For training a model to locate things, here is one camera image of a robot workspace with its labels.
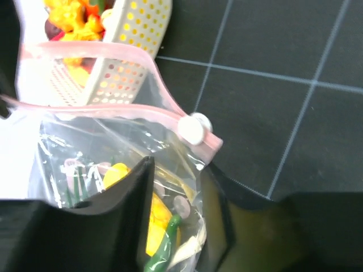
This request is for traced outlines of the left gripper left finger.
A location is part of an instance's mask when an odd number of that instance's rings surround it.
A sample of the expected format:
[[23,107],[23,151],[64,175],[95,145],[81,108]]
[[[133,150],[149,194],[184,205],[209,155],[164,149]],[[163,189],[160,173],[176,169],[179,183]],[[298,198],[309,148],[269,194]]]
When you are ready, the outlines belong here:
[[1,201],[1,270],[142,271],[154,169],[154,159],[145,157],[72,209]]

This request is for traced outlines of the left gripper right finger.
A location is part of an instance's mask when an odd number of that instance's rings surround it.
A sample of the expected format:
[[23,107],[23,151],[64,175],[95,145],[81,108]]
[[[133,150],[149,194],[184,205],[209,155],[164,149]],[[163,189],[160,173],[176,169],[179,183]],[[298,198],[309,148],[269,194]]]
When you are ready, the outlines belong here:
[[362,194],[293,193],[271,201],[201,173],[207,239],[198,271],[361,271]]

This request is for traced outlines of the green toy scallion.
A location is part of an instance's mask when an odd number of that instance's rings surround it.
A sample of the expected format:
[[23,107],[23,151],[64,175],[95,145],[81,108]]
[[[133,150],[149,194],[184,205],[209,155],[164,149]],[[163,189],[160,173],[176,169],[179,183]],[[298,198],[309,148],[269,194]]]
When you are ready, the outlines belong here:
[[73,207],[75,204],[88,197],[83,167],[72,167],[71,171],[66,174],[66,178],[66,199],[68,201],[68,205]]

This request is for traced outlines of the yellow toy corn cob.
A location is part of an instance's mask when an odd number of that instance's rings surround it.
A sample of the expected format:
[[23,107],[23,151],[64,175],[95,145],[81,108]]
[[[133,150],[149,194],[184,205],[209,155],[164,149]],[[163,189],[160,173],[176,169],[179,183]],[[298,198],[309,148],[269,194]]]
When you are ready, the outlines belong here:
[[171,217],[171,211],[157,194],[153,193],[146,243],[146,254],[148,256],[152,257],[159,248]]

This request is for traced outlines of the green toy chili pepper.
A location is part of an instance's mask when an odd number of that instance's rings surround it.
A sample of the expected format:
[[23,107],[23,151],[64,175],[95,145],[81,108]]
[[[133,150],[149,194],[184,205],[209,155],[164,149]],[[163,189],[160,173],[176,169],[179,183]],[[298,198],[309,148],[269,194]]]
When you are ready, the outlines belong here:
[[144,272],[165,272],[176,252],[178,227],[182,221],[180,215],[176,214],[168,222],[163,239],[154,253],[144,266]]

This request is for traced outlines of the clear pink-dotted zip bag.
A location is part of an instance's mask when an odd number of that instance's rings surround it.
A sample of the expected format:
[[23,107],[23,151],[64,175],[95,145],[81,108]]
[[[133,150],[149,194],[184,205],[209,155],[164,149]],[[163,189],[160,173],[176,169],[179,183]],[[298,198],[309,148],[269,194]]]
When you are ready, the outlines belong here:
[[[200,172],[222,146],[206,117],[185,114],[175,101],[172,108],[3,101],[12,115],[1,121],[1,201],[40,200],[72,209],[108,190],[103,178],[114,164],[132,171],[152,157],[152,196],[156,193],[172,216],[182,218],[167,271],[195,271],[206,240]],[[66,174],[77,166],[83,167],[88,197],[70,207]]]

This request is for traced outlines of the yellow toy banana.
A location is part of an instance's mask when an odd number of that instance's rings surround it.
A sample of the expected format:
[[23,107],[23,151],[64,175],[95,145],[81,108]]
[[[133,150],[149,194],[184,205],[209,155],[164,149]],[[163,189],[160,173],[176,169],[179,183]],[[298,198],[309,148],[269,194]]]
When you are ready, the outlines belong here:
[[122,180],[131,169],[123,164],[123,163],[116,163],[114,164],[110,169],[107,170],[107,172],[104,175],[103,178],[103,185],[105,189],[110,188],[115,183]]

